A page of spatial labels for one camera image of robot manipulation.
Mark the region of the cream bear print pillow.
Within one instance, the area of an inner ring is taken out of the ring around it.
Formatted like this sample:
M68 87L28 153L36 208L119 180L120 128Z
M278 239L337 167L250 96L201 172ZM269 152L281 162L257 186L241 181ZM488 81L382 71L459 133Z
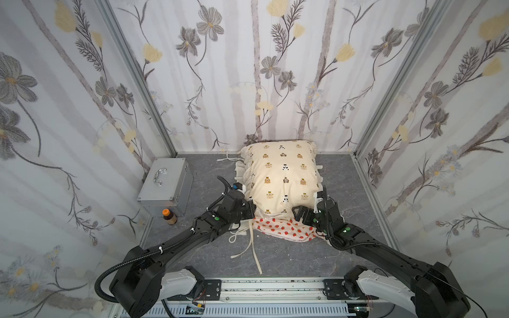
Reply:
M316 164L317 147L307 140L254 143L233 158L236 181L245 187L245 197L256 205L255 218L244 221L229 238L249 236L247 250L255 250L254 220L294 219L293 207L313 208L313 195L323 189Z

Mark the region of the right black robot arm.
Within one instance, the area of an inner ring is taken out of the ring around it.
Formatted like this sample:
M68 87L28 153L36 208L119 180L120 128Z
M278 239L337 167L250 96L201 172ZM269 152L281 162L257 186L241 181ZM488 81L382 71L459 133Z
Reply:
M383 272L378 275L357 265L340 284L325 284L328 298L379 298L416 317L465 317L470 311L467 296L446 265L409 257L345 222L337 202L323 192L318 193L312 208L298 206L292 212L296 221L324 235L334 249L364 258Z

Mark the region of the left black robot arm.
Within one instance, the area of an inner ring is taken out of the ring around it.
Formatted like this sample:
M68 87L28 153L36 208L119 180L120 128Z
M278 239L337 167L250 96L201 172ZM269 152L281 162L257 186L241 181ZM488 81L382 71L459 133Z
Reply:
M253 220L256 205L238 189L224 193L189 229L158 246L131 249L123 262L106 270L95 282L96 294L118 303L130 317L142 317L160 298L168 266L186 253L214 241L232 225Z

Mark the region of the strawberry print pillow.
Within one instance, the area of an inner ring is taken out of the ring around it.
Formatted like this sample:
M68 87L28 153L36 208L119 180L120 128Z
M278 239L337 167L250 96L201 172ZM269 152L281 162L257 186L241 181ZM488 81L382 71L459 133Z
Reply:
M254 228L261 233L291 242L308 242L321 239L315 228L303 225L295 219L263 219L254 220Z

